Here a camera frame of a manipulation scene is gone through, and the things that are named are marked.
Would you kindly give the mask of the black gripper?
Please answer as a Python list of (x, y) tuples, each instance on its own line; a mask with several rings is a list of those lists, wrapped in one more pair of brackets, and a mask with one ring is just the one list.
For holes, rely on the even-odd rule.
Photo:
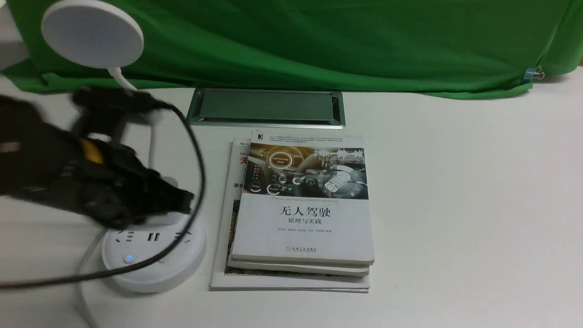
[(147, 169), (121, 140), (76, 136), (10, 96), (1, 96), (1, 194), (113, 229), (143, 224), (158, 212), (189, 214), (194, 199), (177, 179)]

